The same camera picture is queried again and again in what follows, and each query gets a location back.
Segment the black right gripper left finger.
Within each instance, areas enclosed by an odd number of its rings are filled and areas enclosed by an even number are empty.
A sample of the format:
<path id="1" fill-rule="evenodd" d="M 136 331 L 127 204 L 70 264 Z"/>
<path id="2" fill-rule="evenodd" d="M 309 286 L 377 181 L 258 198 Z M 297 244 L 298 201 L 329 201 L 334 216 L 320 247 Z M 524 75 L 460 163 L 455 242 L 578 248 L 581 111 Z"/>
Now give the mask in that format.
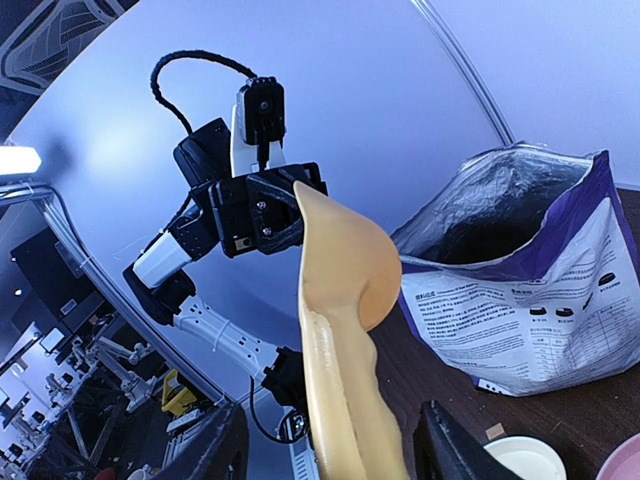
<path id="1" fill-rule="evenodd" d="M 244 409 L 225 404 L 152 479 L 246 479 L 249 431 Z"/>

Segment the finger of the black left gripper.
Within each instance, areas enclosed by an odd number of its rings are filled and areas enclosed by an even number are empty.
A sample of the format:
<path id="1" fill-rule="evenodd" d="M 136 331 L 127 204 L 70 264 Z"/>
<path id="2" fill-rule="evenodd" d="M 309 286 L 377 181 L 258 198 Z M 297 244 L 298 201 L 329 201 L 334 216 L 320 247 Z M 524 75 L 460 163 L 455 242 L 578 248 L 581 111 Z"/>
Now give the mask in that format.
<path id="1" fill-rule="evenodd" d="M 293 183 L 279 174 L 251 174 L 247 179 L 255 244 L 263 254 L 302 244 L 304 227 Z"/>

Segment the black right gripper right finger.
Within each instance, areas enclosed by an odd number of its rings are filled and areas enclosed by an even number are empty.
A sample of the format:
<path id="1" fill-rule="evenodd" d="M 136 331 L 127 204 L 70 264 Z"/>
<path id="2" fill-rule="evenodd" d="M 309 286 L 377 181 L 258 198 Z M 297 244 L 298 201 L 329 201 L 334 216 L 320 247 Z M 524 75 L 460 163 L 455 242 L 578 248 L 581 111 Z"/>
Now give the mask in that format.
<path id="1" fill-rule="evenodd" d="M 414 430 L 414 459 L 418 479 L 519 479 L 435 400 L 421 406 Z"/>

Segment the purple pet food bag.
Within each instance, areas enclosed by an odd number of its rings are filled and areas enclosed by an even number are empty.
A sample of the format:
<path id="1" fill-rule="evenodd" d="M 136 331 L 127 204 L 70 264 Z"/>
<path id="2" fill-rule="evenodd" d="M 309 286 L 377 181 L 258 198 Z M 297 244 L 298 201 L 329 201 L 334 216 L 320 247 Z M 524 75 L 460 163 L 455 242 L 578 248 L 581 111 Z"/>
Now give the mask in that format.
<path id="1" fill-rule="evenodd" d="M 607 151 L 481 153 L 392 238 L 411 332 L 479 388 L 535 395 L 638 363 L 638 254 Z"/>

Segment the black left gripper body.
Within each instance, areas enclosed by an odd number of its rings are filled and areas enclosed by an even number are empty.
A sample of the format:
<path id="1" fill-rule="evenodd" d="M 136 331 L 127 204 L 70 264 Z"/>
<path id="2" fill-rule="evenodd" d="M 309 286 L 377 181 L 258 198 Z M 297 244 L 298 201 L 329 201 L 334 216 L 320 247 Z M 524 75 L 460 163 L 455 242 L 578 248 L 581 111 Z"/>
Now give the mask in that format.
<path id="1" fill-rule="evenodd" d="M 327 193 L 326 183 L 315 162 L 285 165 L 251 174 L 279 174 L 294 179 L 294 183 L 299 181 L 322 194 Z M 210 188 L 220 244 L 229 258 L 259 251 L 255 244 L 247 189 L 247 179 L 251 174 L 221 180 Z"/>

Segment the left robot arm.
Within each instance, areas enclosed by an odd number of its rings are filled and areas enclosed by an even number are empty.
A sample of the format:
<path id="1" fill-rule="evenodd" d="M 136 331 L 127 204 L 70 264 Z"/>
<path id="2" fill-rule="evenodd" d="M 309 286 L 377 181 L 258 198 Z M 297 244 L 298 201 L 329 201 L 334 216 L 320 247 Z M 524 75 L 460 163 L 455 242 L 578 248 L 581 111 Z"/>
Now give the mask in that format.
<path id="1" fill-rule="evenodd" d="M 206 341 L 247 372 L 252 388 L 270 392 L 286 413 L 268 437 L 291 444 L 310 432 L 301 352 L 250 336 L 210 291 L 228 292 L 231 259 L 303 242 L 294 185 L 326 186 L 316 164 L 285 163 L 284 135 L 282 120 L 221 118 L 188 134 L 173 150 L 187 199 L 123 276 L 152 320 Z"/>

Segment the yellow plastic scoop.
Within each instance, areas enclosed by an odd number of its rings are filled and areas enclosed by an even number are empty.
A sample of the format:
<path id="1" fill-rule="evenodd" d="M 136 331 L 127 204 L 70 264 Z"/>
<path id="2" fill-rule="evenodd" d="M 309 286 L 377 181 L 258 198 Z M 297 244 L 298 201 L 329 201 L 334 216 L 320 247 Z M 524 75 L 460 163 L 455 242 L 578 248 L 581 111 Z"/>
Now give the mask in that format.
<path id="1" fill-rule="evenodd" d="M 305 387 L 323 479 L 406 479 L 402 437 L 379 390 L 369 332 L 393 309 L 401 262 L 370 219 L 296 182 L 304 222 L 298 286 Z"/>

